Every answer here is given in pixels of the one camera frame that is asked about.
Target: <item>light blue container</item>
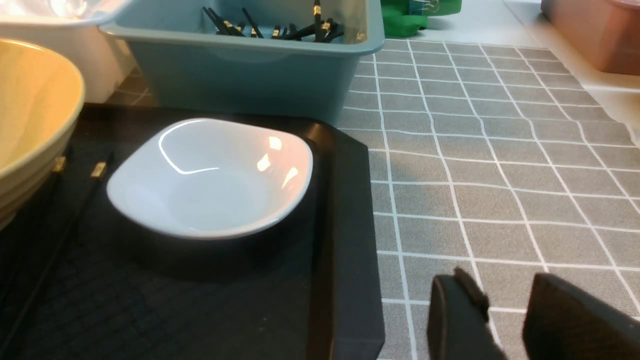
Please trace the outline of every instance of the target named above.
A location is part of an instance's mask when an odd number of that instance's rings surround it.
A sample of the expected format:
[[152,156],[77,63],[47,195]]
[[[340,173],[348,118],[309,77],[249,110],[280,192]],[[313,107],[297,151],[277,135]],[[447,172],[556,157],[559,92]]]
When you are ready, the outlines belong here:
[[[100,29],[129,44],[162,106],[332,123],[360,57],[380,50],[384,29],[380,0],[321,5],[323,19],[344,25],[330,44],[269,38],[276,25],[311,25],[313,0],[134,0]],[[247,8],[265,38],[215,35],[202,6],[234,24],[246,22]]]

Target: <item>white container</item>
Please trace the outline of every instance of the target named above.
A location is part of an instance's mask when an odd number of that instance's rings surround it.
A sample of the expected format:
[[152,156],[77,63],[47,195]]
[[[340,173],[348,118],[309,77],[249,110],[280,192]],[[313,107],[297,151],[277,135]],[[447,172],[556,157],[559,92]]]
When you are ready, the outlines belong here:
[[105,102],[135,62],[125,42],[105,37],[98,25],[131,0],[0,1],[0,38],[38,44],[62,54],[80,70],[87,102]]

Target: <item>green bag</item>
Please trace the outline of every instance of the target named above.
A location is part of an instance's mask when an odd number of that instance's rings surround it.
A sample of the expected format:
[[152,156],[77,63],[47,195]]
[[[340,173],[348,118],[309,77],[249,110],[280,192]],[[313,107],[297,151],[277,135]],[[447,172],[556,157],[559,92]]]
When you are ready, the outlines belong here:
[[406,38],[427,28],[427,17],[459,13],[462,0],[381,0],[387,37]]

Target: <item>chopstick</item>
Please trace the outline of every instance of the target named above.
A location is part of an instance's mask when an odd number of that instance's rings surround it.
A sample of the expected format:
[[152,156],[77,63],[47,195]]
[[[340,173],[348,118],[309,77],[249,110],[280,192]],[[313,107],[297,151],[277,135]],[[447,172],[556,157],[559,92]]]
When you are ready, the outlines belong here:
[[344,35],[344,31],[340,31],[340,32],[334,33],[333,35],[330,35],[330,36],[327,36],[326,38],[324,38],[323,42],[331,42],[333,39],[339,38],[342,35]]
[[238,26],[236,26],[236,29],[242,33],[245,26],[246,24],[244,23],[244,21],[241,21],[240,23],[238,23]]
[[229,35],[229,32],[227,31],[227,28],[225,27],[225,25],[222,22],[220,22],[212,13],[210,13],[209,9],[203,6],[202,11],[204,11],[204,13],[207,14],[207,16],[211,19],[211,22],[213,22],[216,28],[218,28],[218,31],[220,32],[220,34]]
[[276,25],[275,28],[273,28],[273,34],[271,34],[271,38],[278,38],[279,35],[280,35],[280,25]]
[[13,323],[12,328],[8,332],[7,336],[5,337],[5,341],[2,344],[2,347],[0,348],[0,358],[4,356],[4,353],[6,352],[8,345],[11,343],[13,337],[16,335],[20,327],[23,325],[23,322],[24,322],[23,320],[25,316],[28,314],[29,309],[33,305],[35,299],[43,290],[43,285],[46,282],[47,278],[49,277],[49,274],[51,273],[51,270],[54,267],[54,264],[60,252],[62,251],[62,248],[68,243],[69,238],[71,238],[73,232],[76,230],[78,221],[82,219],[84,212],[92,203],[92,200],[95,197],[95,193],[100,188],[102,179],[104,178],[112,162],[113,162],[113,152],[110,152],[107,158],[104,161],[98,162],[93,168],[93,171],[91,171],[91,174],[89,176],[92,182],[90,189],[86,192],[86,194],[84,194],[81,201],[81,205],[72,213],[72,216],[65,222],[63,230],[60,233],[61,235],[57,236],[56,239],[54,239],[54,241],[56,241],[54,250],[49,257],[49,260],[46,263],[44,270],[42,271],[42,273],[40,273],[40,276],[38,277],[38,280],[36,282],[36,285],[33,291],[31,292],[31,294],[29,294],[29,298],[27,299],[27,301],[23,303],[16,321]]
[[301,40],[303,37],[307,37],[312,35],[316,30],[316,25],[311,24],[307,27],[304,27],[297,31],[292,31],[287,36],[280,37],[282,40]]
[[220,15],[218,15],[213,8],[209,8],[209,13],[211,13],[211,15],[213,15],[214,18],[216,18],[216,20],[222,24],[222,26],[224,26],[227,29],[227,33],[229,35],[235,35],[237,37],[244,37],[244,34],[242,34],[240,31],[238,31],[238,29],[236,29],[235,26],[233,26],[233,24],[231,24],[229,21],[225,20],[223,17],[221,17]]
[[322,42],[326,36],[326,34],[333,28],[333,19],[329,18],[327,19],[322,25],[320,25],[320,42]]
[[256,24],[255,21],[253,21],[253,18],[251,18],[251,15],[249,15],[249,12],[246,11],[246,8],[242,8],[242,12],[246,17],[246,20],[249,22],[249,24],[251,24],[252,29],[255,30],[256,35],[259,38],[264,38],[264,36],[262,36],[262,33],[260,32],[260,29],[258,29],[258,24]]
[[[295,34],[298,32],[298,28],[295,24],[289,24],[289,29],[291,30],[290,34]],[[302,41],[302,38],[296,38],[297,41]]]
[[314,0],[314,29],[316,30],[316,42],[322,41],[321,26],[322,26],[322,9],[320,9],[320,0]]
[[33,200],[24,209],[27,213],[22,220],[17,219],[20,221],[19,224],[14,225],[16,231],[14,231],[12,235],[17,237],[16,241],[19,242],[19,249],[18,254],[14,259],[13,266],[11,266],[11,269],[9,270],[6,282],[3,284],[2,293],[0,293],[0,306],[4,304],[7,294],[9,294],[9,291],[15,283],[22,259],[26,256],[28,249],[31,248],[35,241],[33,239],[33,233],[44,221],[45,214],[51,205],[58,181],[65,170],[67,159],[71,156],[72,152],[72,148],[68,147],[61,156],[56,158],[51,169],[51,174],[49,174],[49,177],[45,180],[44,184],[40,186],[38,193],[34,196]]

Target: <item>white bowl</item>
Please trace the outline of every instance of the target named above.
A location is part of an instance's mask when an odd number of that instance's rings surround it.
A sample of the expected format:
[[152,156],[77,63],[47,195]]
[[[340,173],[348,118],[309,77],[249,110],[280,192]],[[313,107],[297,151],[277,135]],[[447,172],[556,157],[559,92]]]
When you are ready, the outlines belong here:
[[0,39],[0,229],[51,173],[83,104],[84,81],[71,61]]
[[271,227],[307,192],[313,157],[297,136],[188,119],[147,141],[111,176],[109,200],[155,232],[229,239]]

